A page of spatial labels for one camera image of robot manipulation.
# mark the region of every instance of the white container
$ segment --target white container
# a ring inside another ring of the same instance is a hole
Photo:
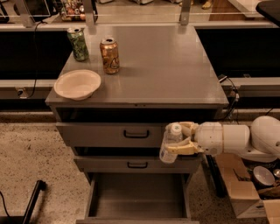
[[[183,140],[182,127],[178,123],[174,123],[171,126],[171,129],[166,130],[164,133],[164,139],[161,144],[161,148],[159,152],[160,160],[166,164],[174,163],[178,154],[169,153],[166,147],[168,146],[168,144],[179,143],[182,140]]]

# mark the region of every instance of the soda can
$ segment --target soda can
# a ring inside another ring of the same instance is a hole
[[[106,74],[116,74],[120,69],[118,44],[113,38],[103,38],[100,43],[103,70]]]
[[[81,28],[69,28],[67,30],[67,36],[71,42],[73,48],[73,56],[78,61],[88,59],[88,48],[84,32]]]

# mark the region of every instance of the drawer handle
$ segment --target drawer handle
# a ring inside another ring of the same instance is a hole
[[[148,167],[148,162],[146,163],[130,163],[128,162],[128,167],[131,169],[145,169]]]
[[[128,131],[124,130],[123,135],[127,138],[147,138],[150,135],[149,130],[147,129],[146,133],[129,133]]]

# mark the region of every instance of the white robotic arm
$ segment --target white robotic arm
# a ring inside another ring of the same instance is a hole
[[[204,122],[195,130],[194,142],[207,155],[234,153],[248,160],[272,162],[280,158],[280,121],[260,116],[250,128]]]

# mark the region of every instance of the closed drawer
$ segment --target closed drawer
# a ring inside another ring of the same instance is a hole
[[[179,156],[173,164],[165,164],[158,157],[75,157],[81,172],[134,173],[195,173],[202,160],[201,154]]]
[[[96,173],[78,224],[188,224],[189,175]]]
[[[160,147],[165,124],[58,122],[57,128],[71,147]]]

